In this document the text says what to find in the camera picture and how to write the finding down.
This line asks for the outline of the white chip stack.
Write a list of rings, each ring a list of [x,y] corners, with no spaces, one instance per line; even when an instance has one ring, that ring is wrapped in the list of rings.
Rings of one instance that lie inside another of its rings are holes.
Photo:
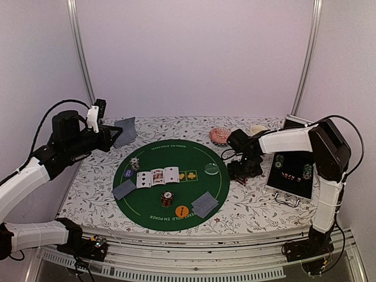
[[[129,163],[133,171],[138,171],[140,169],[140,160],[138,157],[131,158]]]

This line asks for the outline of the clear green dealer button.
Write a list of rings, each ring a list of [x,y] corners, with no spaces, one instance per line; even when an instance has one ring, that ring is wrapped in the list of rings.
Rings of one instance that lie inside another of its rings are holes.
[[[208,163],[204,167],[204,172],[208,175],[216,175],[219,172],[219,167],[215,163]]]

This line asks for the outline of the blue round blind button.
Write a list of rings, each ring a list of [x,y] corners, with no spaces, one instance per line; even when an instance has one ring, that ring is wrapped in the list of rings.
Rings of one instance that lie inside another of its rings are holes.
[[[125,178],[131,178],[133,175],[134,175],[134,171],[132,170],[132,169],[126,169],[126,170],[124,170],[124,172],[123,172],[123,176],[125,177]]]

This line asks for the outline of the blue dealt card player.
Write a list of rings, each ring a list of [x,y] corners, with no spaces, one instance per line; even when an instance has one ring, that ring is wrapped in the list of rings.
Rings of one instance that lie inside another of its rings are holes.
[[[136,185],[130,179],[128,179],[127,181],[123,182],[122,184],[114,188],[112,190],[112,193],[116,200],[121,200],[135,189]]]

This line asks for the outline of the blue patterned dealt card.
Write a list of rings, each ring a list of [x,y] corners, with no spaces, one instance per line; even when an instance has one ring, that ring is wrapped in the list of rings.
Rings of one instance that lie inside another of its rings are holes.
[[[195,215],[199,216],[201,219],[205,218],[215,207],[218,206],[218,201],[207,201],[198,204],[193,207],[193,212]]]

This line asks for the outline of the orange round blind button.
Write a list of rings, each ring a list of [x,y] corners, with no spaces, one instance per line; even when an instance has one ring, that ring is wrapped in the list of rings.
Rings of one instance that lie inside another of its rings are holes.
[[[179,218],[185,218],[189,215],[190,210],[187,206],[178,206],[175,209],[175,214]]]

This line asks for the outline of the red chip stack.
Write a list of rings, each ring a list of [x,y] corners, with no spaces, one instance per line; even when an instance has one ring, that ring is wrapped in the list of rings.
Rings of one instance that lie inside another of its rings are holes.
[[[170,207],[173,202],[173,196],[174,194],[171,191],[163,192],[163,194],[161,195],[161,205],[163,207]]]

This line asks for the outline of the red black triangle token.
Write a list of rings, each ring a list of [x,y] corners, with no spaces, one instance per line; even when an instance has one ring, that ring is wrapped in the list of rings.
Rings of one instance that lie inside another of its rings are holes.
[[[245,186],[247,184],[247,180],[246,180],[245,176],[237,176],[236,181],[243,186]]]

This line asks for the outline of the three of spades card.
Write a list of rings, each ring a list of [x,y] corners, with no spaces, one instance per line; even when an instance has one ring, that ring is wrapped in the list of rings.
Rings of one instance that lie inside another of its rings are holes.
[[[138,172],[136,176],[136,188],[151,188],[151,172]]]

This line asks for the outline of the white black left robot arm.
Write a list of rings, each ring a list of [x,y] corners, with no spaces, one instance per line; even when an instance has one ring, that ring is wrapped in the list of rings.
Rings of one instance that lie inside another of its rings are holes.
[[[65,110],[52,118],[48,143],[34,147],[18,169],[1,180],[1,259],[24,249],[56,245],[74,257],[104,261],[106,239],[83,238],[80,225],[67,218],[46,223],[15,224],[5,221],[10,211],[37,188],[59,176],[67,167],[87,158],[94,150],[109,152],[122,128],[101,124],[106,101],[97,99],[86,117]]]

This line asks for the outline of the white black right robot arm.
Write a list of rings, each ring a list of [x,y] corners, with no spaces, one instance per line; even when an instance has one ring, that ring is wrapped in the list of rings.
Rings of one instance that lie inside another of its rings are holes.
[[[313,156],[320,184],[318,206],[313,217],[304,251],[316,256],[325,249],[337,220],[344,186],[352,170],[348,168],[351,149],[332,119],[324,117],[314,123],[279,130],[264,130],[248,136],[243,130],[233,131],[227,143],[241,160],[227,165],[230,175],[256,177],[261,175],[262,156],[277,152],[309,152]]]

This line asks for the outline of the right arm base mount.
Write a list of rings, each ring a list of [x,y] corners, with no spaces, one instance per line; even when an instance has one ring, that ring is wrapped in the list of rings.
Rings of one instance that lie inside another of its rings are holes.
[[[328,254],[328,258],[320,258],[303,263],[303,271],[311,276],[319,276],[326,269],[333,256],[334,246],[330,237],[326,235],[309,235],[300,241],[289,240],[281,247],[281,253],[288,262],[313,258]]]

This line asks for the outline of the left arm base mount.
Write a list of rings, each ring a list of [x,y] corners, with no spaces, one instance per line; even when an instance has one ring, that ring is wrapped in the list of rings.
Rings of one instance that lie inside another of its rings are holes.
[[[57,251],[74,257],[104,262],[108,251],[107,238],[94,235],[90,239],[82,237],[69,239],[66,244],[57,245]]]

